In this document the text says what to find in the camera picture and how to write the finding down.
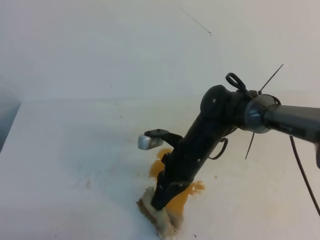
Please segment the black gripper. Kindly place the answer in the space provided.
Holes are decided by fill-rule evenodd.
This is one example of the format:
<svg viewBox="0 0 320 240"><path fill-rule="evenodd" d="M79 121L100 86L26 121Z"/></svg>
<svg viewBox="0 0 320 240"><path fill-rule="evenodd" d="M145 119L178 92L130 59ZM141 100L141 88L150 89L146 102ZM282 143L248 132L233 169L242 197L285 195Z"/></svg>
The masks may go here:
<svg viewBox="0 0 320 240"><path fill-rule="evenodd" d="M174 197L185 191L206 159L230 130L217 120L197 117L188 132L174 147L158 177L151 205L162 210Z"/></svg>

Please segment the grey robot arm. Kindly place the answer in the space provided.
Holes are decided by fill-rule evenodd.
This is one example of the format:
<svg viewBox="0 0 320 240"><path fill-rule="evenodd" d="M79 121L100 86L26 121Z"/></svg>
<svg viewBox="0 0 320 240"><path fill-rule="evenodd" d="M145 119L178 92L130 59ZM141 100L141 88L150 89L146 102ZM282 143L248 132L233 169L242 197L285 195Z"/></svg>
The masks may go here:
<svg viewBox="0 0 320 240"><path fill-rule="evenodd" d="M222 85L210 88L186 135L168 141L173 151L163 160L164 170L158 174L152 206L161 210L183 192L217 144L235 128L257 134L276 130L318 147L320 110L276 104L267 94L251 98L240 91L231 92Z"/></svg>

